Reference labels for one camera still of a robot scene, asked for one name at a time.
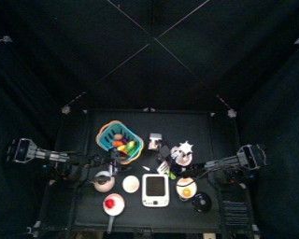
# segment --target red ball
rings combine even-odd
[[[110,199],[107,199],[106,201],[105,201],[105,205],[106,205],[106,207],[107,208],[114,208],[114,206],[115,206],[115,200],[113,199],[113,198],[110,198]]]

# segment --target black table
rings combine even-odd
[[[115,187],[107,193],[98,192],[89,182],[98,172],[107,169],[107,166],[83,169],[82,181],[74,186],[69,186],[66,182],[49,186],[50,196],[42,213],[40,234],[54,230],[106,231],[109,215],[103,211],[103,200],[111,193],[121,194],[126,201],[126,208],[115,219],[114,232],[225,233],[228,228],[222,217],[224,199],[220,198],[220,191],[206,178],[197,182],[197,191],[206,192],[213,198],[213,209],[209,213],[200,213],[193,208],[192,200],[184,202],[180,199],[176,180],[170,180],[170,204],[161,208],[143,206],[141,188],[135,193],[127,193],[122,188],[122,182],[130,175],[141,180],[142,175],[147,173],[143,166],[158,167],[157,153],[147,149],[150,133],[162,134],[164,141],[170,147],[189,141],[194,145],[193,163],[233,156],[240,149],[234,119],[228,113],[74,111],[65,117],[57,150],[77,150],[86,155],[99,154],[106,157],[107,152],[97,144],[97,134],[111,120],[122,121],[145,141],[141,157],[130,164],[133,170],[117,175]]]

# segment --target black wall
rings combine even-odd
[[[53,148],[62,109],[8,45],[0,43],[0,236],[23,233],[38,218],[43,198],[40,166],[7,164],[14,138]]]
[[[238,115],[242,143],[269,148],[253,185],[260,227],[271,238],[299,238],[299,49]]]

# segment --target white device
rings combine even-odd
[[[169,175],[146,174],[142,178],[142,202],[145,206],[164,207],[170,203]]]

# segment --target colorful basket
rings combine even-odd
[[[114,120],[102,127],[97,136],[97,143],[106,151],[114,148],[113,141],[115,134],[122,134],[127,141],[135,141],[135,152],[133,153],[133,155],[130,155],[129,158],[122,160],[122,164],[129,164],[141,156],[145,143],[143,140],[127,129],[123,123],[118,120]]]

